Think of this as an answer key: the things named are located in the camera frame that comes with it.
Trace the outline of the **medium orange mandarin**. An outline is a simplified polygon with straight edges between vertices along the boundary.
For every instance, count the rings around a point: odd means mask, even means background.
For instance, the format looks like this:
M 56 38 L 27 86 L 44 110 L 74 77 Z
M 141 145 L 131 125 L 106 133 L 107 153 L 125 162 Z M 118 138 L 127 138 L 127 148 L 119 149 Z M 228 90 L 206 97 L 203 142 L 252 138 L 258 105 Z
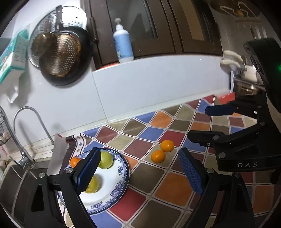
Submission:
M 72 157 L 72 158 L 70 159 L 70 166 L 71 166 L 72 168 L 74 168 L 74 167 L 79 163 L 79 161 L 80 161 L 80 158 L 79 158 L 79 157 Z

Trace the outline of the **yellow green apple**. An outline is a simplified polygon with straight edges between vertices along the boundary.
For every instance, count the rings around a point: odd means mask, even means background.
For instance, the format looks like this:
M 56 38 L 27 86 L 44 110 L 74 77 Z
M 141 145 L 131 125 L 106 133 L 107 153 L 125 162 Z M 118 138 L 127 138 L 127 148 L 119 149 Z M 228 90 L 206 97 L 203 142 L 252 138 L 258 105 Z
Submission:
M 87 189 L 85 190 L 85 193 L 95 193 L 99 189 L 99 181 L 97 177 L 94 175 L 88 184 Z

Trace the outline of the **bright green apple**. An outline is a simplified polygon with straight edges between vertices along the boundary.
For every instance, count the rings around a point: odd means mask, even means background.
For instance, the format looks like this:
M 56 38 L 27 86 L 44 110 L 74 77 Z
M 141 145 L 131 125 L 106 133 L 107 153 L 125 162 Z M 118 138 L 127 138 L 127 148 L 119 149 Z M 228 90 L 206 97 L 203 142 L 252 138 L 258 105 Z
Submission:
M 101 169 L 108 169 L 113 164 L 113 156 L 110 152 L 102 150 L 99 167 Z

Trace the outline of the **small orange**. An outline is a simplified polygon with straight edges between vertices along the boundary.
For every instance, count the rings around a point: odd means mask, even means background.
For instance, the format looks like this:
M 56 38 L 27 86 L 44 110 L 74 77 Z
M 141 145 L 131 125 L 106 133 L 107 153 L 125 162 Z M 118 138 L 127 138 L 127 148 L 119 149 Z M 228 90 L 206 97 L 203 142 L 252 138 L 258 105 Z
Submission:
M 174 142 L 171 140 L 164 140 L 161 142 L 160 147 L 164 152 L 172 152 L 174 150 Z
M 166 154 L 163 150 L 156 150 L 151 154 L 151 161 L 161 163 L 166 159 Z

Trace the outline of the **blue white porcelain plate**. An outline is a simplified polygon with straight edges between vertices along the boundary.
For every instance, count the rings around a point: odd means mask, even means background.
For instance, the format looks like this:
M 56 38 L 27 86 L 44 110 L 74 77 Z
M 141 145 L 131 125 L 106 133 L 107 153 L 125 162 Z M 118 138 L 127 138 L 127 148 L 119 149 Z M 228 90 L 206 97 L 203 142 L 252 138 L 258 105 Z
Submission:
M 101 152 L 109 152 L 113 163 L 108 169 L 100 167 L 94 176 L 98 181 L 98 189 L 93 193 L 82 192 L 80 199 L 90 215 L 99 214 L 110 209 L 125 193 L 130 179 L 130 168 L 125 157 L 118 151 L 101 148 Z

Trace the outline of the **stainless steel sink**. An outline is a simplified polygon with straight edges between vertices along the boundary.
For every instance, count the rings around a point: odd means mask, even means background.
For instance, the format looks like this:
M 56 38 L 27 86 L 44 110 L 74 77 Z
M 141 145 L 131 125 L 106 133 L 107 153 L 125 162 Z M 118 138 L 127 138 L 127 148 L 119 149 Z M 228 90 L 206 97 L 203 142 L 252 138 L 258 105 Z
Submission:
M 46 172 L 49 162 L 38 162 L 31 169 L 20 168 L 13 164 L 1 183 L 1 205 L 20 226 L 24 226 L 24 217 L 36 178 Z

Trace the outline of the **colourful diamond pattern mat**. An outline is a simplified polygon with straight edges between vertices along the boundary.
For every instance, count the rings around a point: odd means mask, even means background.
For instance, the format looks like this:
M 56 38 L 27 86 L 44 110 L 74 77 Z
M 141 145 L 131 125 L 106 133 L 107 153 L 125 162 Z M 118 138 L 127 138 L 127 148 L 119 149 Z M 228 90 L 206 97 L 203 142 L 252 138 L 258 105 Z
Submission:
M 93 215 L 95 224 L 98 227 L 182 227 L 200 197 L 192 190 L 179 164 L 179 149 L 186 147 L 205 166 L 217 168 L 214 150 L 190 142 L 186 137 L 188 130 L 231 134 L 256 123 L 238 113 L 218 117 L 204 113 L 207 106 L 221 103 L 220 98 L 210 95 L 70 136 L 64 165 L 72 157 L 98 147 L 119 151 L 130 167 L 130 181 L 123 197 L 111 209 Z M 154 163 L 151 154 L 161 150 L 164 140 L 173 141 L 174 150 L 165 152 L 163 162 Z

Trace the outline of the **thin gooseneck water tap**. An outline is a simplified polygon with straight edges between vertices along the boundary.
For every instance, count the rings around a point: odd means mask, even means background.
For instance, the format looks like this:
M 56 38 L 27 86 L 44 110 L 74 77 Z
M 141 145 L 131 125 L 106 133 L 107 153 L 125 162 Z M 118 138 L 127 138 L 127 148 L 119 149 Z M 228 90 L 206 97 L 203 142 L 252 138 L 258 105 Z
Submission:
M 19 108 L 14 114 L 12 126 L 23 146 L 40 144 L 42 140 L 54 144 L 51 134 L 35 108 L 30 106 Z

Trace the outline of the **dark wooden cabinet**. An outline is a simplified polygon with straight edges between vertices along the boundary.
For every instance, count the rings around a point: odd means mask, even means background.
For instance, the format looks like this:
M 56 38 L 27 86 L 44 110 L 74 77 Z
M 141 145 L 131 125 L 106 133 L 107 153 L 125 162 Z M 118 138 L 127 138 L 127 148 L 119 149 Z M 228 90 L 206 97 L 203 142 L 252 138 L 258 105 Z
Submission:
M 135 58 L 169 54 L 222 56 L 217 23 L 207 1 L 81 1 L 96 69 L 118 62 L 115 19 L 130 34 Z

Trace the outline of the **black frying pan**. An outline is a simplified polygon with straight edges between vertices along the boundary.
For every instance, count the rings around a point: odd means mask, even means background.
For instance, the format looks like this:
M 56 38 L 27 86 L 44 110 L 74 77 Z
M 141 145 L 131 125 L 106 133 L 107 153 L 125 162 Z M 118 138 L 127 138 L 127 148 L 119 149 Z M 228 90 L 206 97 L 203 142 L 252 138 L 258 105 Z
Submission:
M 89 33 L 77 26 L 62 26 L 62 6 L 56 8 L 55 32 L 44 32 L 43 54 L 39 67 L 43 77 L 52 85 L 65 86 L 78 80 L 87 70 L 92 57 Z

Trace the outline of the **white blue pump bottle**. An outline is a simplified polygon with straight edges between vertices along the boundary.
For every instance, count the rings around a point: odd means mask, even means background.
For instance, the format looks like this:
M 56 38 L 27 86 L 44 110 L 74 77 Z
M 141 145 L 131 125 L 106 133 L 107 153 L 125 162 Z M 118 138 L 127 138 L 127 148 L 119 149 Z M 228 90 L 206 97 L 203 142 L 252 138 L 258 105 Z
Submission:
M 114 22 L 116 23 L 116 31 L 113 33 L 113 39 L 118 61 L 120 63 L 133 61 L 134 55 L 130 42 L 130 34 L 123 28 L 120 18 L 116 18 Z

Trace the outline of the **green tissue paper pack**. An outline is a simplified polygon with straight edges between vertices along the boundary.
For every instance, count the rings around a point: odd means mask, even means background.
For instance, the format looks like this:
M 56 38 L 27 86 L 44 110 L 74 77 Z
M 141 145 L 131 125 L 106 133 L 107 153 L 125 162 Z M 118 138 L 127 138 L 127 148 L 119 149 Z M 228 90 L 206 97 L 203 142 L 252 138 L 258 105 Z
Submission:
M 29 33 L 25 28 L 18 32 L 5 48 L 1 55 L 1 84 L 11 72 L 25 71 L 28 43 Z

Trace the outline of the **small brass ladle pot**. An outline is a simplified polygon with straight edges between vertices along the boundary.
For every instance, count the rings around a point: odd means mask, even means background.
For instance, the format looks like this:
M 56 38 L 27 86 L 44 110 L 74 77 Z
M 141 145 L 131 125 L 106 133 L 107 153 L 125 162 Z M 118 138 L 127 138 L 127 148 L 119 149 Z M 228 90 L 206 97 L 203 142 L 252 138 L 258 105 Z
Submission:
M 43 32 L 37 35 L 31 45 L 31 53 L 36 57 L 43 56 L 49 49 L 57 44 L 57 37 L 54 33 Z

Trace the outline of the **steel steamer plate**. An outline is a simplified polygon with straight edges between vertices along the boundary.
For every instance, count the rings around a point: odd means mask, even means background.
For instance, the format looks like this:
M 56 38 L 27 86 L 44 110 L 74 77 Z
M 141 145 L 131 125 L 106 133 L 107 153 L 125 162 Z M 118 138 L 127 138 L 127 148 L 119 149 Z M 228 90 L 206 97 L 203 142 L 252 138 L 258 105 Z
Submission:
M 76 26 L 86 29 L 87 26 L 87 16 L 83 9 L 75 6 L 57 6 L 56 9 L 45 15 L 35 26 L 34 30 L 31 32 L 28 44 L 28 57 L 29 61 L 36 68 L 39 68 L 39 58 L 32 54 L 31 46 L 35 37 L 43 32 L 56 32 L 59 29 L 57 25 L 57 9 L 61 10 L 61 26 L 69 27 Z

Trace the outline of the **white handled pot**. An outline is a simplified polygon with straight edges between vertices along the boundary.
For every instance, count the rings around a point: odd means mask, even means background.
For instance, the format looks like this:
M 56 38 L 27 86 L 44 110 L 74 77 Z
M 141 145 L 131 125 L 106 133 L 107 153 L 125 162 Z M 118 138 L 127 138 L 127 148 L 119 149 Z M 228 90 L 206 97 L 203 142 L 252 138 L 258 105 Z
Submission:
M 246 56 L 241 56 L 231 50 L 224 50 L 220 64 L 222 66 L 234 66 L 241 78 L 249 82 L 257 82 L 257 70 Z

